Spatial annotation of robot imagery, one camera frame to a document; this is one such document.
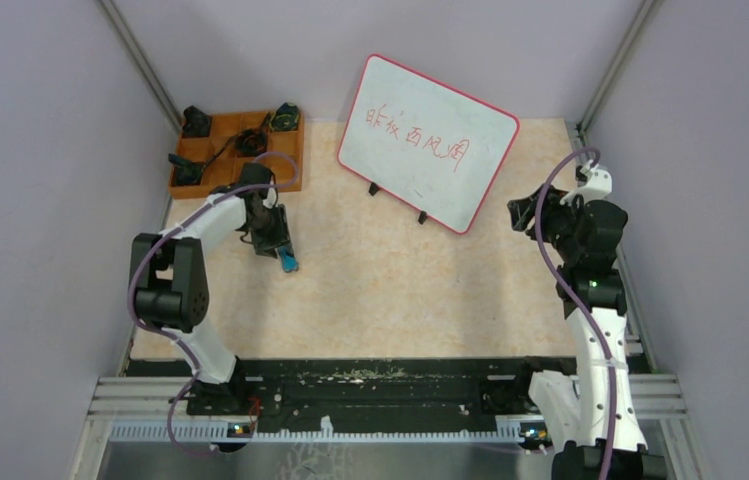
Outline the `blue whiteboard eraser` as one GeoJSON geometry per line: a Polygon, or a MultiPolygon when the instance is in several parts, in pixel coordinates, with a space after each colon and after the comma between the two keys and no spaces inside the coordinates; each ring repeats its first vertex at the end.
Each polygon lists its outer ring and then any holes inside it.
{"type": "Polygon", "coordinates": [[[285,273],[292,273],[299,270],[299,262],[290,246],[282,246],[278,248],[277,253],[282,269],[285,273]]]}

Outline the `whiteboard with pink frame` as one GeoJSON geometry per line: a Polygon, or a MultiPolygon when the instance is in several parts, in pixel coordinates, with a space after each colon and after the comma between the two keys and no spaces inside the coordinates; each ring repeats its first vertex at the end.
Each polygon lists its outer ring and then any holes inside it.
{"type": "Polygon", "coordinates": [[[519,132],[515,115],[372,54],[337,160],[428,219],[464,234],[519,132]]]}

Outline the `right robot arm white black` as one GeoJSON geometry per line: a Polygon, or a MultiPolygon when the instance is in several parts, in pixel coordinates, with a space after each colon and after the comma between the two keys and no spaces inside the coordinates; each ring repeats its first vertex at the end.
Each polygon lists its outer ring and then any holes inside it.
{"type": "Polygon", "coordinates": [[[543,185],[507,207],[513,230],[536,241],[557,282],[576,344],[576,373],[542,369],[518,379],[513,398],[540,412],[555,479],[665,479],[633,405],[626,360],[627,301],[615,266],[628,214],[608,201],[611,174],[576,169],[571,191],[543,185]]]}

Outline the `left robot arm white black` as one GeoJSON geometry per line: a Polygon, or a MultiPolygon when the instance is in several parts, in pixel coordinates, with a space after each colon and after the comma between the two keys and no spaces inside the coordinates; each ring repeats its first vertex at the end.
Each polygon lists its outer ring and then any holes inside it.
{"type": "Polygon", "coordinates": [[[298,269],[282,184],[262,156],[245,163],[231,184],[214,188],[185,220],[159,233],[140,233],[131,244],[127,308],[136,326],[178,347],[190,366],[188,392],[227,414],[250,399],[240,360],[207,318],[210,305],[206,256],[239,232],[258,256],[298,269]]]}

